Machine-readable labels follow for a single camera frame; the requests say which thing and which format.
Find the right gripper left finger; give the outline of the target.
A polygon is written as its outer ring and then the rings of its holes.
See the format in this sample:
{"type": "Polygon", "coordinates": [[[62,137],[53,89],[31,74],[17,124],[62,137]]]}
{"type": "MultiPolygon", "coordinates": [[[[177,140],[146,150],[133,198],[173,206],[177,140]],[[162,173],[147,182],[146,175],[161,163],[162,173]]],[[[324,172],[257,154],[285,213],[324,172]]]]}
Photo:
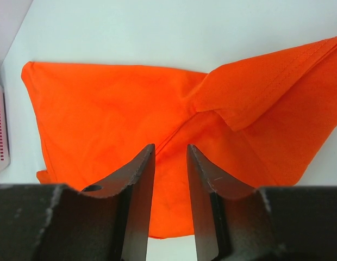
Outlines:
{"type": "Polygon", "coordinates": [[[77,192],[56,187],[35,260],[145,260],[155,145],[77,192]]]}

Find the white plastic basket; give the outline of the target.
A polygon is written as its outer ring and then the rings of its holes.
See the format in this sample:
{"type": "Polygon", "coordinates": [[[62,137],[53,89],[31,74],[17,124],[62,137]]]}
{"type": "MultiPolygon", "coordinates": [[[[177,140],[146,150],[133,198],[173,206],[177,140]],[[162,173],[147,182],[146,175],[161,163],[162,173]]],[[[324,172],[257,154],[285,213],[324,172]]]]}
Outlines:
{"type": "Polygon", "coordinates": [[[10,164],[4,91],[0,86],[0,172],[10,164]]]}

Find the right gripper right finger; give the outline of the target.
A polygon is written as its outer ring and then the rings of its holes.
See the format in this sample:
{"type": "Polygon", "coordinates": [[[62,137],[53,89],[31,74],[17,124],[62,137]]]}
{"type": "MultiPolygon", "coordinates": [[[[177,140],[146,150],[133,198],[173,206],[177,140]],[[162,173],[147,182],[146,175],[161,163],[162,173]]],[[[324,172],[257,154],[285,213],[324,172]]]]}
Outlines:
{"type": "Polygon", "coordinates": [[[255,189],[187,147],[198,260],[277,260],[276,240],[255,189]]]}

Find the orange t shirt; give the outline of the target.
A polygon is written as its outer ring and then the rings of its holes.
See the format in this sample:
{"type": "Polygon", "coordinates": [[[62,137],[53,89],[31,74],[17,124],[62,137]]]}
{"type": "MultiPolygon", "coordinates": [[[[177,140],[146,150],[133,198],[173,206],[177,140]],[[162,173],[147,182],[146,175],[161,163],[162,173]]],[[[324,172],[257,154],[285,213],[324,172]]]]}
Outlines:
{"type": "Polygon", "coordinates": [[[149,234],[192,235],[186,148],[252,186],[295,185],[337,126],[337,37],[209,73],[30,61],[21,78],[46,168],[82,190],[155,144],[149,234]]]}

